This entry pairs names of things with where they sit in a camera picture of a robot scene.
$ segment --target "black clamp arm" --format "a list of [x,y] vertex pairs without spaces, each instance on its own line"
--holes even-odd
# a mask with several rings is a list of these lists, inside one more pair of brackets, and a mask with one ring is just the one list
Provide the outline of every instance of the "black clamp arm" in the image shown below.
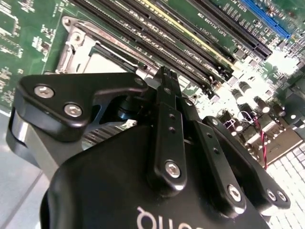
[[227,131],[221,122],[207,116],[203,123],[210,126],[223,146],[230,166],[244,188],[244,192],[258,211],[265,215],[270,208],[288,209],[291,202],[287,194],[255,161],[246,149]]
[[249,204],[261,214],[290,207],[286,193],[218,120],[202,123],[175,73],[161,67],[155,80],[156,89],[133,73],[26,76],[16,88],[7,142],[51,180],[83,151],[84,133],[134,119],[152,130],[147,182],[162,198],[176,198],[187,187],[185,139],[191,139],[204,192],[222,216],[236,218]]

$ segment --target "blue pcie slot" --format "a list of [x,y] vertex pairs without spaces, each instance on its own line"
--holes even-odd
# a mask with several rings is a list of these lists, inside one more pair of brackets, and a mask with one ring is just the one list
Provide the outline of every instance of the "blue pcie slot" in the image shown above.
[[274,32],[278,35],[281,35],[285,38],[290,38],[291,34],[289,34],[286,30],[284,30],[275,20],[270,18],[264,11],[262,11],[252,0],[239,0],[242,4],[244,4],[251,12],[253,12],[258,18],[260,18],[263,22],[266,23]]

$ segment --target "silver screw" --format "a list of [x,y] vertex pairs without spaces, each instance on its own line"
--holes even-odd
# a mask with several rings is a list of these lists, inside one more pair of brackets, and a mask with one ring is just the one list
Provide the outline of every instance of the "silver screw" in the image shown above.
[[144,85],[142,79],[140,79],[140,78],[135,78],[134,81],[140,86]]
[[48,99],[54,96],[54,91],[46,86],[37,86],[34,88],[34,92],[37,96]]
[[214,125],[218,125],[218,122],[217,122],[216,119],[212,118],[212,122],[213,122]]
[[72,117],[79,117],[82,114],[81,108],[75,104],[65,105],[64,111],[67,115],[72,116]]
[[171,90],[169,88],[165,87],[164,90],[166,93],[171,94]]
[[279,197],[282,199],[282,201],[287,202],[286,196],[281,191],[278,191],[277,193],[278,193]]
[[75,44],[81,44],[81,42],[82,42],[81,34],[79,32],[74,32],[71,35],[70,41],[72,41]]
[[173,178],[178,178],[180,176],[180,168],[172,161],[165,163],[165,170]]
[[71,21],[70,21],[70,19],[68,19],[68,18],[65,18],[65,19],[63,20],[63,23],[64,23],[65,25],[67,25],[67,26],[71,25]]
[[276,201],[276,196],[274,195],[274,193],[270,189],[267,189],[267,194],[268,194],[268,197],[271,200]]
[[235,186],[233,185],[228,185],[228,191],[230,193],[230,195],[232,196],[232,198],[236,201],[236,202],[240,202],[242,200],[242,195],[240,194],[240,192],[237,190],[237,188],[235,188]]

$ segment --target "red wire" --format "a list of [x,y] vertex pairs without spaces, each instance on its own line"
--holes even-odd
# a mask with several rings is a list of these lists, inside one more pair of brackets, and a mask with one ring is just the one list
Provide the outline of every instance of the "red wire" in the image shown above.
[[267,147],[265,146],[265,139],[264,139],[265,133],[262,130],[261,125],[259,124],[257,117],[254,118],[254,123],[260,131],[261,141],[262,141],[262,144],[263,144],[264,168],[266,170],[268,168],[268,165],[267,165]]

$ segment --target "motherboard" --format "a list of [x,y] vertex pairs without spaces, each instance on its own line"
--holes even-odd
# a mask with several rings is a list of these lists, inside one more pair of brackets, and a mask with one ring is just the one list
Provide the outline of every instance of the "motherboard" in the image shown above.
[[0,0],[0,104],[12,106],[25,75],[149,79],[165,65],[201,118],[218,117],[254,158],[273,152],[271,161],[302,141],[283,117],[288,88],[305,76],[304,8],[302,0]]

